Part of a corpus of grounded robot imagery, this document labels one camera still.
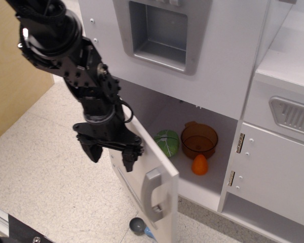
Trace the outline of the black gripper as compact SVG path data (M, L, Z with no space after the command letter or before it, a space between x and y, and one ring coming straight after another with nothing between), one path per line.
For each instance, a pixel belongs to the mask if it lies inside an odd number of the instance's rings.
M127 172L131 172L134 163L144 152L142 139L126 127L133 118L119 120L114 117L100 124L77 123L73 125L73 130L77 132L77 139L92 162L99 161L104 147L111 148L122 151L124 167Z

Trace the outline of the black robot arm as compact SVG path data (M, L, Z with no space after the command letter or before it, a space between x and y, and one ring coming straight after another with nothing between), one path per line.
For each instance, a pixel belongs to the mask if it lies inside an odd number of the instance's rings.
M126 128L114 79L82 25L62 1L9 1L20 22L19 49L35 67L62 77L84 110L83 123L73 126L87 156L97 162L103 148L122 153L130 172L142 155L141 138Z

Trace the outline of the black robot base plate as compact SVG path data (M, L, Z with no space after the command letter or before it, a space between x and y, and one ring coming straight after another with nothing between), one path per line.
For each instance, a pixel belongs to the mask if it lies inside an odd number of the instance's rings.
M17 218L0 217L0 242L53 242Z

